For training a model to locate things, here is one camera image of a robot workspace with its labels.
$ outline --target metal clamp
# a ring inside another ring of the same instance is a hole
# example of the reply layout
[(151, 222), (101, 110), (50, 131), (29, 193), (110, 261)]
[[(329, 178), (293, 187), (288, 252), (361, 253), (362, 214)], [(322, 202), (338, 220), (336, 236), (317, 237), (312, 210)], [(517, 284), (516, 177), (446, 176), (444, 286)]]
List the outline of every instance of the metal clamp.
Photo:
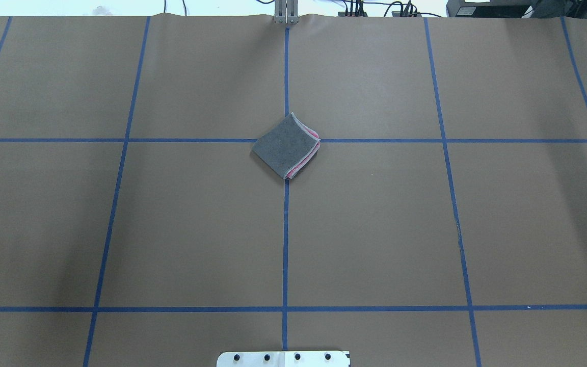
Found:
[(286, 25), (298, 23), (298, 0), (275, 0), (273, 20)]

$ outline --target white sticker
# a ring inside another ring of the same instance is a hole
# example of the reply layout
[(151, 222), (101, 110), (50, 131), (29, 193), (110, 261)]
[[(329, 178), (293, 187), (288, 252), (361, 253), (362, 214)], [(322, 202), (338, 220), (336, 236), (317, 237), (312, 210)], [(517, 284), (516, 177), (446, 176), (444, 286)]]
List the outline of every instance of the white sticker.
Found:
[(459, 11), (457, 12), (457, 16), (459, 16), (459, 15), (472, 15), (472, 14), (475, 14), (475, 9), (477, 9), (477, 7), (462, 7), (462, 8), (459, 8)]

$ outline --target gray cloth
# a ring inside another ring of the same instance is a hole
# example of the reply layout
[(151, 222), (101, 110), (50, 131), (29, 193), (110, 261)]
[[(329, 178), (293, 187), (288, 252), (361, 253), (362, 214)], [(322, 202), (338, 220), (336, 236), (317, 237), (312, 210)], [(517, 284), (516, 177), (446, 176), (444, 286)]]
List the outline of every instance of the gray cloth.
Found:
[(286, 178), (305, 158), (315, 153), (314, 149), (319, 141), (291, 113), (273, 130), (259, 138), (252, 151), (278, 176)]

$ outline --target black device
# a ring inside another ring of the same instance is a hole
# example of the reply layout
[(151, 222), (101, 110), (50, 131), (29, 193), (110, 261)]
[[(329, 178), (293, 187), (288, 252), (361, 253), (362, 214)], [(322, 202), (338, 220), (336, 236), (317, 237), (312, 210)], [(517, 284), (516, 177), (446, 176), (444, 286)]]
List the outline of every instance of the black device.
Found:
[(490, 0), (469, 3), (465, 0), (447, 0), (447, 16), (455, 18), (522, 18), (531, 6), (531, 0)]

